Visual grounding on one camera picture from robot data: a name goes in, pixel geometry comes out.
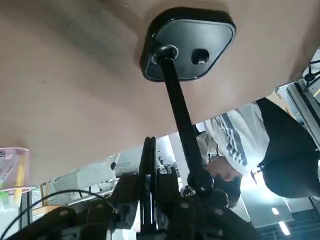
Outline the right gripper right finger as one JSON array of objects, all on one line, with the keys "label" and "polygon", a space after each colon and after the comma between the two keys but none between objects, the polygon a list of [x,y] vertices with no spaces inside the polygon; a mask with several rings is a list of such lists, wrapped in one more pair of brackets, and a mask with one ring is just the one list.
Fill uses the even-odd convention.
[{"label": "right gripper right finger", "polygon": [[168,218],[165,240],[261,240],[263,235],[228,207],[196,195],[160,197]]}]

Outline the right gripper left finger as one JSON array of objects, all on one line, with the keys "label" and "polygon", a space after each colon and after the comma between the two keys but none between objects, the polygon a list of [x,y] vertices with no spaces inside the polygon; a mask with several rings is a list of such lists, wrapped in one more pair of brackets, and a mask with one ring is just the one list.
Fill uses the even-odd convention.
[{"label": "right gripper left finger", "polygon": [[105,240],[133,225],[137,197],[97,197],[81,211],[60,206],[14,234],[16,240]]}]

